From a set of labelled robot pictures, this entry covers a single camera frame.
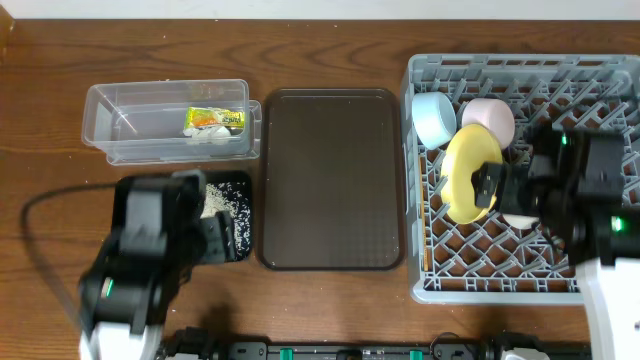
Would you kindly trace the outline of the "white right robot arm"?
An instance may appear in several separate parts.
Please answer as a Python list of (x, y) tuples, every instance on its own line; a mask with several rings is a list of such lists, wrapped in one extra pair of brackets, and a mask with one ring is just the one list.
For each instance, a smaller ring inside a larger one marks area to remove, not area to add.
[(592, 355), (634, 359), (639, 339), (639, 210), (622, 204), (621, 134), (536, 129), (526, 165), (503, 162), (496, 137), (466, 125), (442, 162), (441, 197), (458, 224), (496, 210), (537, 220), (574, 267)]

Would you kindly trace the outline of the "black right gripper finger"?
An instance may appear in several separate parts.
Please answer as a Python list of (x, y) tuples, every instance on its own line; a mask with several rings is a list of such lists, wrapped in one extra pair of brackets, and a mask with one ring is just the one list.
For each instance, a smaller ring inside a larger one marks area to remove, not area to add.
[(490, 209), (497, 199), (496, 193), (502, 183), (504, 166), (500, 163), (485, 162), (472, 174), (475, 206)]
[(528, 215), (528, 169), (524, 166), (507, 166), (497, 190), (497, 210), (507, 215)]

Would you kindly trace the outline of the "yellow plate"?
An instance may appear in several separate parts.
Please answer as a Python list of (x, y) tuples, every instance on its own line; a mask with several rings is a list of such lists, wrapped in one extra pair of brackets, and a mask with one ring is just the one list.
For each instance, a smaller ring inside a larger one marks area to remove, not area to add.
[(488, 207), (477, 207), (472, 175), (485, 162), (501, 164), (502, 152), (498, 141), (486, 128), (478, 124), (462, 127), (452, 138), (441, 165), (446, 183), (441, 198), (449, 204), (447, 215), (458, 224), (469, 224), (484, 217), (496, 202), (490, 195)]

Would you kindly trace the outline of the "white bowl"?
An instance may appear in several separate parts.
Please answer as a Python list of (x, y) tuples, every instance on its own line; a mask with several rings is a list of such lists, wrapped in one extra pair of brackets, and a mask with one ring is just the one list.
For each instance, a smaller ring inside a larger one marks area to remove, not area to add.
[(486, 128), (506, 149), (515, 136), (515, 118), (508, 104), (499, 99), (477, 98), (464, 108), (461, 125), (477, 124)]

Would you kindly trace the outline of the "white tissue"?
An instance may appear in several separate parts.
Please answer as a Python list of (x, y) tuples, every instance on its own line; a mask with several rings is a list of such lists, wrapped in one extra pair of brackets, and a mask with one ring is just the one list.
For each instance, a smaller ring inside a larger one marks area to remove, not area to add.
[(186, 137), (193, 139), (226, 138), (231, 135), (230, 130), (222, 125), (205, 127), (188, 127), (183, 130)]

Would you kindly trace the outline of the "small white cup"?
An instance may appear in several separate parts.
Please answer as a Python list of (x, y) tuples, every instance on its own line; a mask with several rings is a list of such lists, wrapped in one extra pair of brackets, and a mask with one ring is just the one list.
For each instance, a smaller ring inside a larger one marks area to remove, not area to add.
[(509, 226), (520, 230), (531, 229), (539, 222), (538, 217), (524, 215), (503, 214), (502, 217)]

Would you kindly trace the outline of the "wooden chopstick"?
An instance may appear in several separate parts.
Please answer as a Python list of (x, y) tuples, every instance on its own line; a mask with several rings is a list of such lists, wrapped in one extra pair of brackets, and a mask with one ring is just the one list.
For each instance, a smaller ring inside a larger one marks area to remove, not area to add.
[(430, 230), (429, 230), (429, 210), (427, 209), (428, 202), (428, 186), (424, 183), (424, 174), (420, 174), (420, 215), (421, 225), (423, 233), (423, 271), (429, 272), (431, 270), (431, 255), (429, 250)]

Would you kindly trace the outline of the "light blue bowl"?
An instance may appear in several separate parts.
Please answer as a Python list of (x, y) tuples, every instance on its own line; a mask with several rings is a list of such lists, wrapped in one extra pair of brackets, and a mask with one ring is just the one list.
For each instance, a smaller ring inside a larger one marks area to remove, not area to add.
[(441, 92), (416, 94), (411, 103), (412, 121), (421, 143), (434, 150), (448, 143), (457, 131), (457, 119), (449, 98)]

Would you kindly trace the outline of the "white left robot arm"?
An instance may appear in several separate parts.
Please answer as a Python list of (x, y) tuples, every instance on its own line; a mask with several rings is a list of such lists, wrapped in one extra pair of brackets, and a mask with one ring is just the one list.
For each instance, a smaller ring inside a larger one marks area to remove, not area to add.
[(157, 237), (112, 231), (79, 281), (83, 359), (152, 359), (207, 240), (200, 220)]

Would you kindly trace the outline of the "green orange snack wrapper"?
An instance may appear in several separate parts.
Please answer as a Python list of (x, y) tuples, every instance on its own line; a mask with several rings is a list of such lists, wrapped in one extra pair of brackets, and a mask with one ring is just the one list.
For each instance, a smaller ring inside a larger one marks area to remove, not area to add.
[(212, 107), (189, 107), (187, 109), (185, 129), (211, 126), (243, 128), (245, 126), (245, 113)]

